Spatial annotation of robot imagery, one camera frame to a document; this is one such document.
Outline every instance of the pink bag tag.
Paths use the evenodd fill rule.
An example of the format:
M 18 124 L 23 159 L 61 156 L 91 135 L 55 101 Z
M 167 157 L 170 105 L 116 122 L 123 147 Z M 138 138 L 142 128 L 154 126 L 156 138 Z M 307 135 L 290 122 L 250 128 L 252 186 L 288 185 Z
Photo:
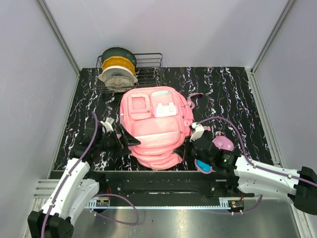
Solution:
M 223 149 L 223 150 L 228 150 L 228 151 L 233 151 L 234 146 L 231 140 L 229 140 L 227 137 L 221 135 L 221 132 L 218 132 L 218 137 L 216 137 L 213 141 L 212 141 L 215 146 L 218 149 Z M 212 167 L 195 159 L 195 166 L 197 168 L 197 170 L 205 175 L 208 175 L 210 173 L 213 172 Z

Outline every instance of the silver metal panel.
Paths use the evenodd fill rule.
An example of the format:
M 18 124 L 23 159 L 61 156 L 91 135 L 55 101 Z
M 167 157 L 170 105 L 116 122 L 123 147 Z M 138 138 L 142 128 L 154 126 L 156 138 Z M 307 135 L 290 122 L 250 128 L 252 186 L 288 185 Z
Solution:
M 260 88 L 258 86 L 258 82 L 256 80 L 254 73 L 252 73 L 250 69 L 246 68 L 246 72 L 248 75 L 248 80 L 252 90 L 252 94 L 254 96 L 254 100 L 257 105 L 259 116 L 261 118 L 263 130 L 265 133 L 265 137 L 267 140 L 267 144 L 268 144 L 269 151 L 271 153 L 274 165 L 278 165 L 280 163 L 280 165 L 284 168 L 281 152 L 276 142 L 276 137 L 273 131 L 273 127 L 271 125 L 270 118 L 267 114 L 266 106 L 265 106 Z
M 292 205 L 292 211 L 295 217 L 295 221 L 297 223 L 297 228 L 299 230 L 299 233 L 301 234 L 301 237 L 315 238 L 316 236 L 315 236 L 313 227 L 310 223 L 308 215 L 304 212 L 297 210 L 293 205 Z
M 296 2 L 256 70 L 265 114 L 270 117 L 285 165 L 298 169 L 317 166 L 316 9 L 316 1 Z M 315 237 L 317 217 L 294 215 L 298 225 L 312 233 L 304 237 Z
M 295 3 L 297 2 L 297 0 L 288 0 L 287 4 L 285 5 L 285 8 L 283 9 L 280 17 L 278 18 L 270 36 L 268 37 L 265 45 L 263 46 L 255 64 L 252 67 L 252 72 L 256 72 L 260 63 L 262 62 L 264 56 L 266 55 L 269 47 L 271 46 L 273 40 L 275 39 L 279 29 L 281 28 L 281 26 L 283 25 L 285 19 L 287 18 L 288 14 L 290 13 L 290 11 L 292 10 L 293 6 L 295 5 Z
M 77 76 L 79 76 L 80 68 L 79 68 L 74 56 L 72 55 L 71 51 L 69 50 L 67 43 L 65 42 L 62 34 L 60 33 L 60 30 L 59 30 L 59 28 L 58 28 L 58 26 L 53 18 L 51 11 L 49 10 L 45 0 L 35 0 L 35 1 L 37 2 L 40 10 L 42 11 L 43 15 L 45 16 L 52 32 L 56 36 L 56 39 L 58 40 L 60 47 L 64 51 L 64 54 L 67 57 L 69 63 L 71 64 L 72 68 L 76 72 Z
M 251 67 L 286 2 L 46 0 L 80 67 L 94 67 L 98 54 L 112 46 L 160 49 L 166 66 Z M 105 27 L 104 16 L 116 23 Z
M 248 207 L 255 201 L 248 201 Z M 133 210 L 108 210 L 105 215 L 134 222 Z M 76 238 L 299 238 L 289 204 L 264 200 L 245 215 L 219 215 L 199 210 L 140 210 L 141 224 L 121 225 L 84 211 L 77 220 Z
M 69 117 L 69 113 L 70 113 L 70 109 L 71 109 L 71 106 L 72 106 L 72 103 L 73 103 L 73 100 L 74 100 L 74 97 L 75 97 L 75 93 L 76 93 L 76 89 L 77 89 L 77 85 L 78 85 L 79 79 L 80 79 L 80 76 L 77 75 L 76 82 L 75 82 L 73 90 L 72 90 L 72 92 L 70 94 L 70 98 L 69 98 L 69 102 L 68 102 L 67 109 L 66 109 L 66 112 L 65 112 L 64 120 L 63 120 L 62 126 L 60 128 L 60 133 L 59 133 L 59 136 L 58 136 L 58 139 L 57 139 L 57 144 L 56 144 L 55 149 L 54 149 L 53 159 L 52 159 L 52 162 L 51 162 L 51 165 L 50 165 L 50 169 L 49 169 L 49 172 L 48 172 L 48 174 L 46 176 L 47 179 L 50 177 L 50 174 L 51 174 L 51 172 L 53 170 L 54 163 L 55 163 L 56 158 L 57 158 L 57 154 L 58 154 L 58 151 L 59 151 L 59 147 L 60 147 L 61 141 L 63 139 L 66 123 L 67 123 L 67 120 L 68 120 L 68 117 Z

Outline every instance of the backpack strap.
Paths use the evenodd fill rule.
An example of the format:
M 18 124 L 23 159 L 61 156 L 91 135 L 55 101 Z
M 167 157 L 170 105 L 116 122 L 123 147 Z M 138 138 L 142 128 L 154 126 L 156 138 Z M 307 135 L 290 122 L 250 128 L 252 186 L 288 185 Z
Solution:
M 192 102 L 191 97 L 199 96 L 199 95 L 204 95 L 204 94 L 203 94 L 203 93 L 191 93 L 190 95 L 188 95 L 187 102 L 188 102 L 189 107 L 190 107 L 191 109 L 194 109 L 195 106 L 196 106 L 196 105 Z

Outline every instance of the cable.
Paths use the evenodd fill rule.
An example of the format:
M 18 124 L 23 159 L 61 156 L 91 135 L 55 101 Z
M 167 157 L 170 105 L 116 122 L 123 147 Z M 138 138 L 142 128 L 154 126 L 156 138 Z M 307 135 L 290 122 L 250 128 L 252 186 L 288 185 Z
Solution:
M 63 181 L 60 183 L 60 186 L 58 187 L 53 199 L 52 199 L 52 204 L 49 206 L 49 209 L 44 217 L 44 221 L 43 221 L 43 224 L 42 224 L 42 229 L 41 229 L 41 238 L 45 238 L 44 235 L 45 235 L 45 226 L 46 226 L 46 223 L 48 221 L 48 218 L 49 218 L 49 215 L 51 213 L 51 210 L 56 202 L 56 199 L 61 191 L 61 189 L 63 188 L 64 184 L 66 183 L 68 177 L 71 175 L 71 172 L 73 172 L 73 170 L 76 168 L 76 166 L 83 160 L 84 156 L 87 154 L 87 152 L 90 150 L 90 147 L 93 145 L 93 142 L 96 138 L 96 135 L 97 135 L 97 129 L 98 129 L 98 119 L 97 119 L 97 115 L 95 112 L 92 112 L 92 115 L 95 119 L 95 131 L 94 131 L 94 134 L 93 134 L 93 137 L 89 143 L 89 145 L 87 146 L 86 150 L 84 151 L 84 153 L 81 155 L 81 157 L 79 158 L 79 160 L 74 164 L 74 166 L 69 170 L 69 173 L 64 177 Z
M 110 193 L 110 194 L 111 194 L 111 193 L 112 193 L 111 187 L 109 187 L 109 190 L 107 189 L 106 191 L 107 191 L 107 193 Z
M 234 125 L 231 121 L 229 121 L 229 120 L 226 119 L 226 118 L 222 118 L 222 117 L 210 117 L 210 118 L 201 120 L 201 121 L 198 122 L 197 124 L 201 124 L 201 123 L 204 123 L 204 122 L 206 122 L 206 121 L 213 120 L 213 119 L 224 120 L 224 121 L 226 121 L 227 123 L 229 123 L 229 124 L 232 126 L 232 128 L 234 129 L 234 131 L 236 132 L 236 134 L 237 134 L 238 137 L 239 137 L 239 141 L 240 141 L 240 144 L 241 144 L 241 148 L 242 148 L 242 152 L 243 152 L 244 157 L 246 158 L 247 162 L 248 162 L 250 165 L 253 166 L 254 163 L 253 163 L 252 160 L 250 160 L 250 159 L 248 158 L 248 156 L 247 156 L 246 149 L 245 149 L 245 147 L 244 147 L 243 140 L 242 140 L 242 137 L 241 137 L 241 135 L 240 135 L 240 133 L 239 133 L 239 130 L 235 127 L 235 125 Z M 267 171 L 267 172 L 276 174 L 276 175 L 281 175 L 281 176 L 284 176 L 284 177 L 288 177 L 287 174 L 284 174 L 284 173 L 281 173 L 281 172 L 278 172 L 278 171 L 274 171 L 274 170 L 270 170 L 270 169 L 267 169 L 267 168 L 264 168 L 264 167 L 261 167 L 261 166 L 258 166 L 258 165 L 257 165 L 257 168 L 259 168 L 260 170 L 264 170 L 264 171 Z M 311 181 L 309 181 L 309 180 L 307 180 L 307 179 L 300 178 L 300 177 L 298 177 L 298 176 L 292 176 L 292 178 L 297 179 L 297 180 L 302 181 L 302 182 L 306 182 L 306 183 L 308 183 L 308 184 L 310 184 L 310 185 L 312 185 L 312 186 L 317 187 L 317 183 L 311 182 Z
M 253 208 L 251 208 L 250 210 L 245 211 L 245 212 L 243 212 L 243 213 L 235 212 L 235 213 L 233 213 L 233 214 L 234 214 L 234 215 L 243 215 L 243 214 L 248 214 L 248 213 L 253 212 L 253 211 L 256 210 L 257 207 L 262 203 L 262 198 L 263 198 L 263 195 L 260 195 L 260 198 L 259 198 L 259 200 L 258 200 L 258 203 L 257 203 Z M 210 212 L 210 213 L 214 213 L 214 214 L 219 214 L 219 215 L 232 215 L 232 213 L 215 212 L 215 211 L 212 211 L 212 210 L 210 210 L 209 212 Z
M 97 213 L 97 212 L 95 212 L 95 215 L 100 216 L 100 217 L 103 217 L 103 218 L 106 218 L 106 219 L 108 219 L 108 220 L 110 220 L 110 221 L 118 222 L 118 223 L 120 223 L 120 224 L 124 224 L 124 225 L 128 225 L 128 226 L 135 226 L 135 225 L 137 225 L 137 224 L 139 223 L 139 221 L 140 221 L 139 211 L 138 211 L 138 209 L 136 209 L 136 207 L 132 204 L 132 202 L 130 202 L 128 199 L 126 199 L 125 197 L 120 196 L 120 195 L 118 195 L 118 194 L 112 194 L 112 193 L 97 194 L 97 195 L 95 195 L 94 197 L 102 197 L 102 196 L 118 197 L 118 198 L 121 198 L 122 200 L 126 201 L 126 202 L 133 208 L 133 210 L 135 210 L 135 213 L 136 213 L 136 215 L 137 215 L 137 221 L 136 221 L 136 222 L 133 222 L 133 223 L 123 222 L 123 221 L 119 221 L 119 220 L 117 220 L 117 219 L 115 219 L 115 218 L 107 217 L 107 216 L 105 216 L 105 215 L 103 215 L 103 214 L 100 214 L 100 213 Z
M 71 173 L 74 171 L 74 169 L 76 168 L 76 166 L 83 160 L 83 158 L 84 158 L 85 155 L 88 153 L 88 151 L 90 150 L 91 146 L 92 146 L 93 143 L 94 143 L 94 140 L 95 140 L 96 135 L 97 135 L 97 129 L 98 129 L 98 122 L 99 122 L 99 121 L 98 121 L 98 119 L 97 119 L 97 115 L 96 115 L 95 112 L 92 112 L 92 115 L 93 115 L 93 117 L 94 117 L 94 119 L 95 119 L 95 131 L 94 131 L 93 137 L 92 137 L 92 139 L 91 139 L 89 145 L 87 146 L 86 150 L 84 151 L 84 153 L 81 155 L 81 157 L 80 157 L 80 158 L 78 159 L 78 161 L 74 164 L 74 166 L 69 170 L 69 173 L 64 177 L 64 179 L 63 179 L 62 182 L 60 183 L 60 186 L 58 187 L 58 189 L 57 189 L 57 191 L 56 191 L 56 194 L 54 195 L 54 197 L 53 197 L 53 199 L 52 199 L 52 204 L 49 206 L 48 211 L 47 211 L 47 213 L 46 213 L 46 215 L 45 215 L 45 217 L 44 217 L 43 224 L 42 224 L 42 228 L 41 228 L 41 238 L 45 238 L 45 226 L 46 226 L 46 223 L 47 223 L 47 221 L 48 221 L 49 215 L 50 215 L 50 213 L 51 213 L 51 211 L 52 211 L 52 208 L 54 207 L 54 204 L 55 204 L 55 202 L 56 202 L 56 199 L 57 199 L 57 197 L 58 197 L 58 195 L 59 195 L 61 189 L 63 188 L 64 184 L 66 183 L 68 177 L 69 177 L 69 176 L 71 175 Z M 120 198 L 121 198 L 121 196 L 116 195 L 116 194 L 110 194 L 109 196 L 115 196 L 115 197 L 120 197 Z M 128 199 L 126 199 L 125 197 L 123 197 L 122 199 L 125 200 L 127 203 L 129 203 L 134 209 L 136 209 L 135 206 L 134 206 Z M 122 223 L 122 224 L 126 224 L 126 225 L 137 225 L 138 222 L 139 222 L 139 212 L 138 212 L 138 211 L 136 211 L 136 212 L 137 212 L 137 222 L 135 222 L 135 223 L 129 223 L 129 224 L 128 224 L 128 223 L 121 222 L 121 221 L 118 221 L 118 220 L 116 220 L 116 219 L 113 219 L 113 218 L 110 218 L 110 217 L 107 217 L 107 216 L 104 216 L 104 215 L 100 215 L 100 214 L 98 214 L 98 215 L 100 215 L 101 217 L 104 217 L 104 218 L 106 218 L 106 219 L 109 219 L 109 220 L 112 220 L 112 221 L 115 221 L 115 222 L 119 222 L 119 223 Z

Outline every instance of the black marble surface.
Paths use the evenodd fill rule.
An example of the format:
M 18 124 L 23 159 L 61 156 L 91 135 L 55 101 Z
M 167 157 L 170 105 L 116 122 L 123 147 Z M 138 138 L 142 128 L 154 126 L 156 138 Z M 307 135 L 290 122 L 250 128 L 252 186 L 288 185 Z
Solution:
M 76 139 L 84 132 L 88 122 L 93 122 L 91 112 L 95 111 L 99 120 L 106 117 L 115 119 L 118 125 L 119 106 L 122 94 L 101 94 L 95 87 L 97 74 L 94 68 L 84 68 L 75 93 L 62 143 L 54 164 L 54 170 L 64 170 Z M 267 141 L 261 125 L 256 104 L 243 67 L 168 67 L 163 69 L 163 80 L 167 86 L 179 91 L 185 98 L 190 93 L 199 92 L 206 96 L 194 98 L 195 121 L 211 116 L 221 116 L 232 121 L 240 130 L 247 154 L 254 160 L 273 164 Z M 240 152 L 240 144 L 233 129 L 222 121 L 206 122 L 211 127 L 211 140 L 219 131 L 235 144 Z M 132 156 L 113 159 L 102 153 L 96 159 L 94 169 L 103 170 L 150 170 L 141 166 Z M 193 158 L 172 167 L 170 170 L 196 170 Z

